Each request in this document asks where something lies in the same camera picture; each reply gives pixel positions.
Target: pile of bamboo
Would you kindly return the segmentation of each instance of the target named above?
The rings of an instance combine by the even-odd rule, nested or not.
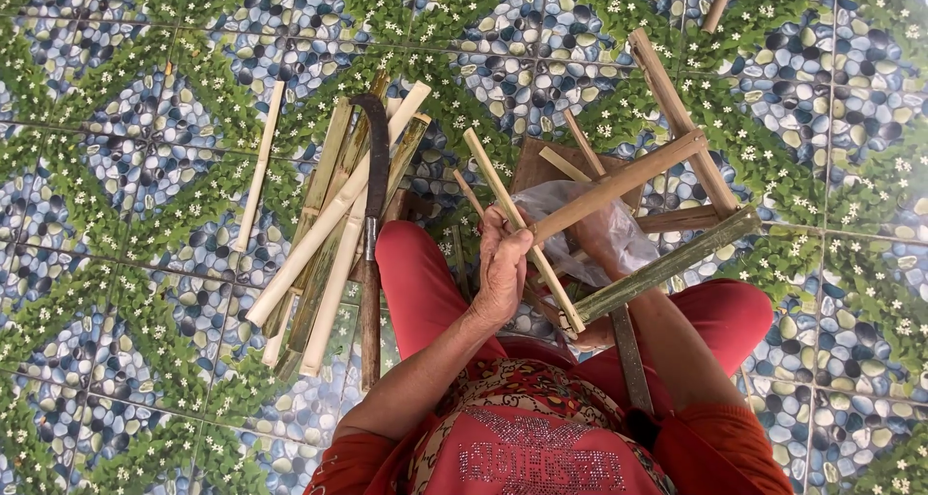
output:
[[[389,84],[390,77],[377,72],[370,92],[384,98]],[[392,156],[387,204],[432,121],[417,112],[431,91],[416,82],[402,101],[389,98],[386,102]],[[268,339],[262,362],[274,367],[275,376],[283,380],[298,369],[319,374],[342,290],[361,252],[370,123],[362,113],[349,132],[354,109],[347,97],[339,98],[332,111],[322,155],[306,185],[287,261],[246,315]],[[404,130],[402,141],[393,145]],[[288,328],[294,302],[296,312]]]

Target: person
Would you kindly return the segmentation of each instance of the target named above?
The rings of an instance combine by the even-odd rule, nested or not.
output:
[[[571,232],[620,279],[596,216]],[[765,294],[715,279],[629,303],[654,409],[646,414],[630,406],[614,350],[575,366],[549,359],[556,366],[496,339],[521,300],[533,239],[505,217],[495,205],[483,216],[471,305],[424,230],[383,227],[376,257],[403,360],[339,421],[306,495],[793,493],[728,379],[770,327]],[[608,326],[586,332],[611,337]]]

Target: red pants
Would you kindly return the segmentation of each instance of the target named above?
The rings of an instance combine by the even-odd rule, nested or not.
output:
[[[468,308],[445,257],[420,227],[390,221],[377,237],[377,264],[387,298],[400,357],[406,359],[431,343]],[[747,359],[772,323],[770,299],[758,288],[734,279],[714,279],[670,296],[712,350],[725,374]],[[659,415],[671,409],[670,396],[651,366],[647,347],[638,339],[641,360]],[[475,359],[506,356],[491,337]],[[629,406],[621,364],[614,349],[574,366],[569,373],[593,383],[622,408]]]

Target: tiled floor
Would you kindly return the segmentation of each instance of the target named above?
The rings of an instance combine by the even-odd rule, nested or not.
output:
[[[625,50],[644,26],[766,223],[668,288],[740,277],[770,295],[733,380],[796,493],[923,492],[926,0],[733,0],[711,36],[710,1],[0,0],[0,488],[302,493],[360,399],[359,291],[319,377],[272,381],[244,314],[290,249],[331,99],[378,66],[391,96],[435,87],[406,185],[449,255],[461,226],[472,263],[476,216],[449,177],[477,179],[467,127],[505,174],[526,134],[574,141],[567,108],[615,156],[668,140]],[[270,176],[236,252],[276,79]],[[684,163],[641,209],[705,199]],[[507,328],[553,338],[525,307]]]

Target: plastic bag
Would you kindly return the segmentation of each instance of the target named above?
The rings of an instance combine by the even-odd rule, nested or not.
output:
[[[512,195],[512,200],[528,216],[539,221],[593,187],[592,183],[549,181]],[[638,228],[638,223],[632,218],[622,198],[612,201],[609,237],[612,248],[619,256],[619,269],[624,273],[634,272],[660,255],[654,243]],[[563,231],[545,240],[545,254],[553,265],[560,265],[565,272],[589,285],[604,287],[612,283],[602,267],[592,259],[580,262],[571,256]]]

